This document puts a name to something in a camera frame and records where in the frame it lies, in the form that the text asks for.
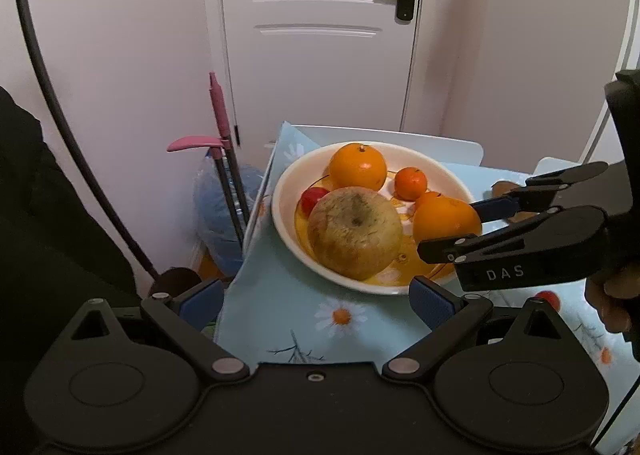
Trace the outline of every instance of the fruit bowl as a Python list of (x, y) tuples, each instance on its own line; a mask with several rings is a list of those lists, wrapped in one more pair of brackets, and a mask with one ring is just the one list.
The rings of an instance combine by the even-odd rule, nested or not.
[[(273, 214), (273, 223), (287, 248), (298, 260), (318, 273), (318, 275), (355, 291), (381, 295), (408, 294), (408, 283), (413, 275), (418, 274), (429, 276), (440, 285), (449, 283), (455, 277), (455, 272), (453, 272), (449, 264), (446, 266), (443, 264), (427, 266), (421, 263), (421, 260), (418, 260), (417, 253), (415, 253), (415, 242), (411, 236), (413, 224), (410, 217), (413, 203), (399, 201), (393, 197), (393, 176), (395, 172), (402, 168), (415, 166), (426, 174), (429, 180), (429, 190), (439, 191), (443, 195), (468, 203), (473, 202), (473, 196), (463, 182), (438, 161), (403, 146), (389, 145), (387, 143), (367, 143), (379, 150), (386, 161), (388, 169), (387, 180), (379, 193), (390, 199), (396, 206), (396, 210), (401, 214), (405, 235), (405, 254), (400, 256), (404, 256), (405, 265), (401, 265), (402, 259), (400, 259), (398, 262), (394, 261), (378, 275), (366, 281), (357, 281), (339, 275), (321, 265), (314, 259), (308, 243), (301, 243), (306, 241), (306, 228), (300, 220), (298, 209), (300, 196), (310, 186), (322, 186), (324, 180), (327, 179), (327, 170), (331, 158), (345, 144), (347, 143), (324, 146), (302, 156), (291, 164), (280, 177), (273, 192), (271, 212)], [(422, 272), (412, 272), (412, 267), (415, 271), (416, 262), (421, 263)]]

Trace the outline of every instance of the orange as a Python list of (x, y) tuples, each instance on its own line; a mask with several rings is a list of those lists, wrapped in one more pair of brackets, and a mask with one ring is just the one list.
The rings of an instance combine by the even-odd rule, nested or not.
[(329, 175), (336, 188), (360, 186), (378, 191), (385, 185), (385, 158), (373, 146), (350, 143), (331, 158)]
[(394, 179), (396, 196), (402, 200), (418, 200), (427, 191), (427, 176), (413, 166), (402, 168)]
[(430, 200), (432, 197), (440, 197), (441, 195), (442, 193), (440, 193), (439, 191), (426, 191), (425, 193), (420, 195), (418, 197), (418, 200), (415, 202), (414, 213), (417, 212), (418, 208), (422, 206), (425, 202)]
[(482, 234), (476, 210), (462, 200), (440, 196), (424, 201), (414, 215), (414, 240), (442, 239), (456, 235)]

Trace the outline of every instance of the trash bag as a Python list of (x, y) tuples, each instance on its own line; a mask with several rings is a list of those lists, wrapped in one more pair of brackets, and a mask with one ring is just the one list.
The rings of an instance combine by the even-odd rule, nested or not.
[[(236, 198), (235, 187), (231, 180), (228, 164), (225, 161), (226, 175), (232, 185), (236, 200), (236, 213), (244, 227), (242, 212)], [(254, 207), (255, 198), (262, 182), (261, 172), (249, 165), (240, 166), (240, 177), (244, 185), (249, 209)], [(222, 185), (218, 178), (216, 165), (209, 154), (202, 161), (196, 174), (193, 197), (197, 218), (197, 233), (209, 250), (211, 258), (225, 276), (235, 276), (242, 265), (242, 244), (238, 242), (231, 216), (226, 206)]]

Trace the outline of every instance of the light blue tablecloth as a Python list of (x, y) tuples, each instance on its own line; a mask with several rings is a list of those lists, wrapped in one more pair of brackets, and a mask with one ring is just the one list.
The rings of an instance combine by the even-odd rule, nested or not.
[[(380, 368), (430, 332), (411, 311), (407, 297), (368, 295), (335, 285), (304, 266), (280, 240), (271, 222), (270, 195), (286, 167), (315, 148), (318, 145), (300, 131), (283, 126), (254, 240), (228, 289), (218, 320), (216, 342), (252, 369), (260, 362), (347, 361), (373, 361)], [(529, 177), (479, 166), (446, 166), (462, 179), (476, 200), (487, 198), (498, 180), (524, 184)], [(485, 224), (484, 232), (503, 225)], [(462, 294), (457, 280), (447, 289)], [(485, 295), (495, 305), (519, 307), (543, 289), (548, 287)], [(639, 372), (630, 346), (622, 335), (606, 333), (596, 311), (584, 300), (584, 281), (552, 289), (561, 299), (562, 318), (600, 368), (609, 385), (611, 403), (617, 405)], [(332, 312), (338, 308), (350, 313), (348, 326), (333, 323)], [(628, 410), (630, 421), (638, 405)]]

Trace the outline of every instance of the bowl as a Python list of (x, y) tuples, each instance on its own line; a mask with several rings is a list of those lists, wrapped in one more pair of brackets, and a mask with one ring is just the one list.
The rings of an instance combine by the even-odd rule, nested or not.
[[(271, 201), (271, 212), (275, 228), (289, 251), (291, 251), (298, 260), (329, 281), (349, 289), (354, 289), (355, 291), (367, 292), (369, 294), (408, 294), (408, 282), (406, 285), (389, 285), (386, 281), (380, 281), (388, 278), (389, 268), (376, 275), (376, 277), (374, 277), (375, 280), (358, 281), (347, 278), (321, 265), (313, 258), (312, 253), (307, 252), (298, 240), (296, 209), (300, 196), (302, 196), (303, 191), (307, 188), (318, 185), (323, 178), (326, 178), (327, 168), (331, 158), (339, 148), (346, 144), (347, 143), (337, 143), (335, 145), (318, 148), (302, 156), (286, 169), (276, 184)], [(366, 144), (379, 150), (385, 158), (389, 174), (387, 182), (383, 189), (380, 190), (380, 193), (388, 199), (391, 199), (397, 211), (401, 214), (405, 238), (410, 240), (411, 247), (414, 249), (412, 253), (415, 252), (415, 242), (413, 242), (413, 239), (410, 237), (413, 224), (408, 215), (410, 215), (412, 211), (413, 203), (405, 203), (392, 198), (392, 179), (395, 172), (407, 166), (415, 166), (422, 170), (427, 176), (429, 180), (429, 190), (439, 191), (443, 195), (468, 203), (473, 202), (473, 196), (464, 183), (438, 161), (428, 158), (415, 150), (404, 148), (404, 146), (389, 145), (388, 143)], [(440, 271), (442, 271), (442, 267), (440, 270), (434, 270), (432, 272), (437, 275)], [(455, 272), (451, 271), (444, 276), (434, 276), (433, 280), (440, 285), (444, 285), (449, 283), (453, 278), (455, 278)]]

